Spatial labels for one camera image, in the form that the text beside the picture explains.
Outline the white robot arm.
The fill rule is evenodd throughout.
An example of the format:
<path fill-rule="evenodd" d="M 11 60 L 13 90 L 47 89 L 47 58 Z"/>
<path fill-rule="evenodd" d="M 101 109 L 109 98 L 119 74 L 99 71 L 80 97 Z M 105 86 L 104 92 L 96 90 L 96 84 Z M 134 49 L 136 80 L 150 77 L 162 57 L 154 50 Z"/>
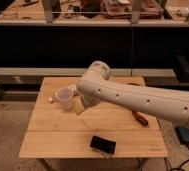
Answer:
<path fill-rule="evenodd" d="M 94 61 L 77 82 L 86 105 L 102 100 L 189 128 L 189 91 L 116 83 L 110 68 Z"/>

